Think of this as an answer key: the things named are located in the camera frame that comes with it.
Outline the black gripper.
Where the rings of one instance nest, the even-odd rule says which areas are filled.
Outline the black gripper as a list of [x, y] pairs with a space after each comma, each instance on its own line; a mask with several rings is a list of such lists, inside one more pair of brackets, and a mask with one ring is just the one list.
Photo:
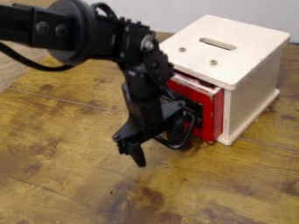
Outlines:
[[128, 118], [113, 135], [113, 141], [118, 153], [128, 155], [138, 167], [145, 167], [141, 144], [156, 136], [165, 138], [166, 135], [166, 146], [173, 150], [181, 149], [192, 133], [192, 113], [180, 112], [185, 106], [184, 99], [165, 84], [156, 86], [149, 80], [126, 80], [121, 90]]

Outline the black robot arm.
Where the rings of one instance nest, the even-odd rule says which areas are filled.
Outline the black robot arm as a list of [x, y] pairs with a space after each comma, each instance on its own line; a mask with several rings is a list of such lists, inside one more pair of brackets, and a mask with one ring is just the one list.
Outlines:
[[173, 65], [150, 28], [118, 17], [105, 3], [56, 0], [48, 8], [0, 4], [0, 53], [45, 72], [85, 60], [109, 60], [124, 74], [128, 119], [113, 135], [118, 152], [145, 166], [141, 144], [154, 139], [177, 150], [194, 120], [185, 100], [168, 88]]

